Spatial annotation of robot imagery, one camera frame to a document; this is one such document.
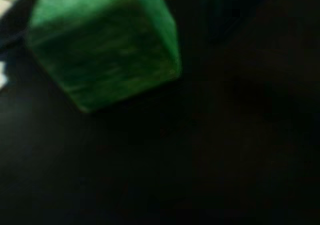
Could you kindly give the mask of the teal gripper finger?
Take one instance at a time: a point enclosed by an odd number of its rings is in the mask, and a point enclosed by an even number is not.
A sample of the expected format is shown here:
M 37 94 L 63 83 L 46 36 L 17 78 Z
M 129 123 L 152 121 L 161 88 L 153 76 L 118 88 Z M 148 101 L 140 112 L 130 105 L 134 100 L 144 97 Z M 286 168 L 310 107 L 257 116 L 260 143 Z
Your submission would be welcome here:
M 250 0 L 205 0 L 206 39 L 210 44 L 222 42 L 250 16 Z

